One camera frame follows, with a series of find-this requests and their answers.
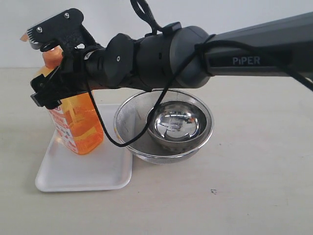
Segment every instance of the metal strainer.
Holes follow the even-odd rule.
[[[162,90],[140,92],[120,105],[114,117],[114,131],[122,143],[128,142],[142,131],[146,124],[147,115],[153,108],[161,92]],[[214,126],[213,116],[205,103],[193,95],[179,90],[169,90],[161,104],[165,104],[168,101],[189,103],[197,107],[206,117],[205,127],[201,135],[193,139],[189,148],[180,148],[179,142],[177,142],[176,148],[160,147],[161,142],[156,141],[154,135],[147,131],[140,139],[127,146],[134,155],[144,161],[154,164],[168,164],[188,159],[197,153],[212,135]]]

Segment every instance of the small metal bowl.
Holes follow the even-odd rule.
[[[153,90],[152,92],[140,92],[127,99],[120,105],[114,117],[114,131],[121,143],[126,143],[137,136],[146,125],[146,118],[155,102],[159,98],[162,90]],[[147,131],[141,138],[127,146],[127,149],[134,156],[141,158],[146,162],[153,164],[169,164],[177,163],[194,156],[210,139],[214,120],[213,115],[207,105],[194,97],[193,95],[179,90],[169,90],[163,98],[162,107],[167,102],[179,101],[180,104],[192,104],[191,108],[196,106],[205,115],[206,125],[204,130],[199,128],[199,132],[193,135],[191,141],[192,148],[188,149],[169,149],[168,147],[160,147],[159,142]]]
[[[170,151],[186,151],[197,145],[205,134],[207,123],[206,115],[195,104],[170,100],[160,104],[148,132],[161,147]]]

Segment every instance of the white table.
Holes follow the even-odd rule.
[[[121,190],[51,194],[34,184],[54,131],[29,97],[35,71],[0,70],[1,235],[312,234],[313,93],[292,78],[214,77],[187,90],[216,124],[197,155],[171,165],[135,158]]]

